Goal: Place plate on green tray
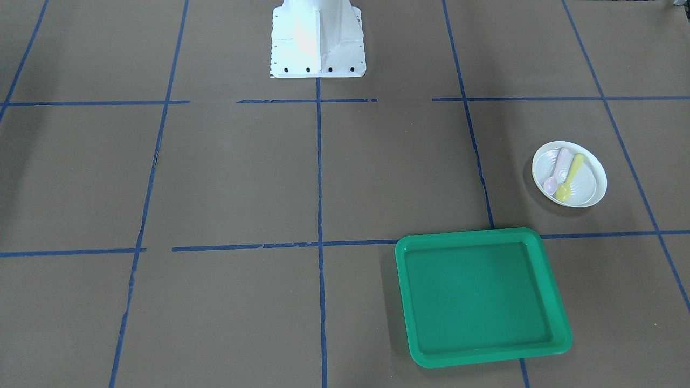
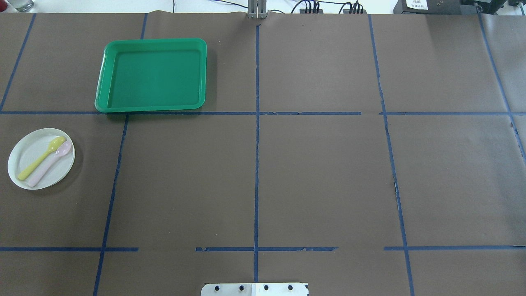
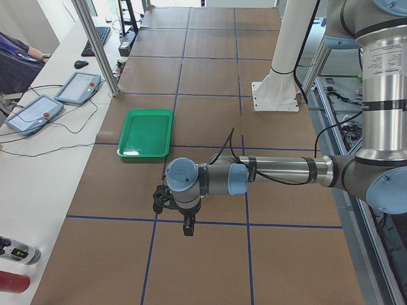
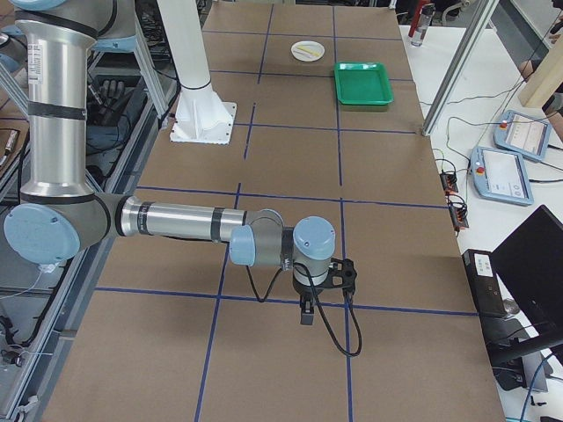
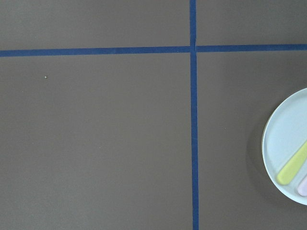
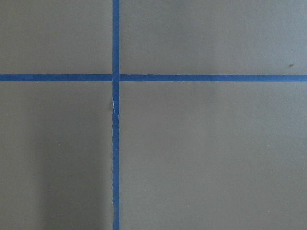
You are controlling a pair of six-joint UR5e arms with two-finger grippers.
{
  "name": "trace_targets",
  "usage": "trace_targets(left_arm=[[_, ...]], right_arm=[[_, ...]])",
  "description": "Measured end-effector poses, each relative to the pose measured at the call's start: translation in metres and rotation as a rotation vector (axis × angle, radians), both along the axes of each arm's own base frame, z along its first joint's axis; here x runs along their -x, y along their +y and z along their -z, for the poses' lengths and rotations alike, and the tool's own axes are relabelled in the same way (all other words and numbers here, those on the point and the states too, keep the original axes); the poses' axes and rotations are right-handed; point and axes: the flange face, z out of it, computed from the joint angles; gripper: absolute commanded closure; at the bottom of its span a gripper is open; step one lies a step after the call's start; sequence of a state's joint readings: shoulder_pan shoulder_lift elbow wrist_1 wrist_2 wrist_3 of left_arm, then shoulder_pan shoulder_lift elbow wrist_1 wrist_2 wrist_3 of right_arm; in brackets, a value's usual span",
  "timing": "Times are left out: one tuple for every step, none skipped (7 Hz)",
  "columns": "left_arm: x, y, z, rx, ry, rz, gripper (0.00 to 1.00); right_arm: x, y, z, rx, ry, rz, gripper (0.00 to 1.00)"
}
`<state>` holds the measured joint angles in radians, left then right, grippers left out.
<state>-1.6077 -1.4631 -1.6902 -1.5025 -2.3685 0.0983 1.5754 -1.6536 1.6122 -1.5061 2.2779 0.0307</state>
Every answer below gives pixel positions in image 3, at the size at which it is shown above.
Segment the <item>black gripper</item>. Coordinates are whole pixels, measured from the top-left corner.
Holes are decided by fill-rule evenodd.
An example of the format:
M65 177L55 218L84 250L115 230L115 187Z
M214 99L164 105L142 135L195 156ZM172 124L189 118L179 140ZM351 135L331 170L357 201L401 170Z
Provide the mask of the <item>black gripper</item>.
M193 236L195 230L196 214L199 212L199 208L183 209L180 208L179 212L183 215L183 233L185 236Z

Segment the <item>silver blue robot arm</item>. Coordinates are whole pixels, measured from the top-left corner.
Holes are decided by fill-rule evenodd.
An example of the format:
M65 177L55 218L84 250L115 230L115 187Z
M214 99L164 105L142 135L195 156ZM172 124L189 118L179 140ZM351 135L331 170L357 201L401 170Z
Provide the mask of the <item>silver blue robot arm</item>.
M179 211L194 232L201 199L238 195L265 179L318 183L346 191L386 214L406 212L406 2L331 1L326 37L363 50L362 147L353 156L278 158L225 155L196 164L177 158L154 194L153 209Z

